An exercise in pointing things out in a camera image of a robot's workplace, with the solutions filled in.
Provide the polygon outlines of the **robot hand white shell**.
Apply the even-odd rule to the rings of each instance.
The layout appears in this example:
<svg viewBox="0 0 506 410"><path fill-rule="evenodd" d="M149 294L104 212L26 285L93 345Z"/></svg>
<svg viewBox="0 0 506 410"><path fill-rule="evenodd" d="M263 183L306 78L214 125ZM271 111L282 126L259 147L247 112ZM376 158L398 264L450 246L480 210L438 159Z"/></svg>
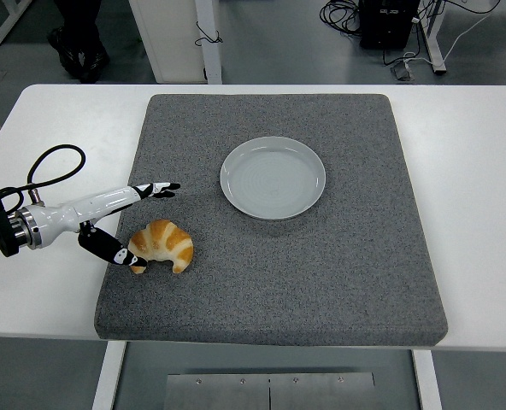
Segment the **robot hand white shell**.
<svg viewBox="0 0 506 410"><path fill-rule="evenodd" d="M173 197L179 188L178 183L142 184L88 196L58 207L29 205L15 213L15 237L19 247L41 249L53 244L64 232L76 232L79 245L98 258L116 265L145 267L147 261L144 258L95 227L95 223L145 198Z"/></svg>

